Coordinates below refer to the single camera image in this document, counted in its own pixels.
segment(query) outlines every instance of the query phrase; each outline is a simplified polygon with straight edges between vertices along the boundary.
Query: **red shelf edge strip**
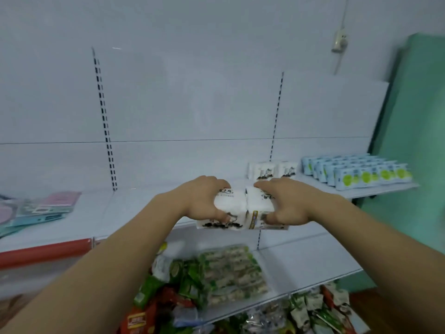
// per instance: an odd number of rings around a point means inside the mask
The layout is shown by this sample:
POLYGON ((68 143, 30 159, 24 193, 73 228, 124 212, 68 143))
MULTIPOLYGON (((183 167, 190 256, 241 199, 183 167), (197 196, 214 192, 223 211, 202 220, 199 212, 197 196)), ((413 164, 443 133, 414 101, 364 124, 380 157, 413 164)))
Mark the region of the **red shelf edge strip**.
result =
POLYGON ((92 248, 92 239, 65 241, 0 253, 0 269, 38 264, 70 257, 80 257, 92 248))

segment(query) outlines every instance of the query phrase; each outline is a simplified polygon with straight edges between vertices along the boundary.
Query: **electrical outlet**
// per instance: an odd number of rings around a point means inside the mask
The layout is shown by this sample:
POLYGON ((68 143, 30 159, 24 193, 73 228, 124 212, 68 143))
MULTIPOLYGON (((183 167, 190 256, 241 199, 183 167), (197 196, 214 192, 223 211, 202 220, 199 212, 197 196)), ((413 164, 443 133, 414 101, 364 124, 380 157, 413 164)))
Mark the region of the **electrical outlet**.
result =
POLYGON ((346 35, 344 29, 337 30, 334 38, 334 45, 332 47, 332 52, 343 52, 348 46, 348 36, 346 35))

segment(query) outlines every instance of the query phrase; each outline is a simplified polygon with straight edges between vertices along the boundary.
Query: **finger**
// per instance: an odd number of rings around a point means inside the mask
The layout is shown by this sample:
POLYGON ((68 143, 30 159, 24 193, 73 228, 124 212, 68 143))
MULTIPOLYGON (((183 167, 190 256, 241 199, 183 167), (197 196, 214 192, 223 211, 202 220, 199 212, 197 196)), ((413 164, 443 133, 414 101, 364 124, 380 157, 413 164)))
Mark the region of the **finger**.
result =
POLYGON ((271 190, 273 190, 273 185, 267 180, 260 180, 259 182, 254 183, 253 186, 267 193, 271 193, 271 190))
POLYGON ((218 183, 218 187, 220 189, 230 189, 231 188, 229 182, 224 179, 218 179, 217 183, 218 183))
POLYGON ((280 224, 277 219, 276 212, 271 212, 266 216, 266 223, 269 225, 278 225, 280 224))
POLYGON ((227 224, 230 221, 230 216, 227 213, 225 213, 224 211, 221 211, 215 207, 215 213, 214 213, 213 219, 215 219, 223 224, 227 224))

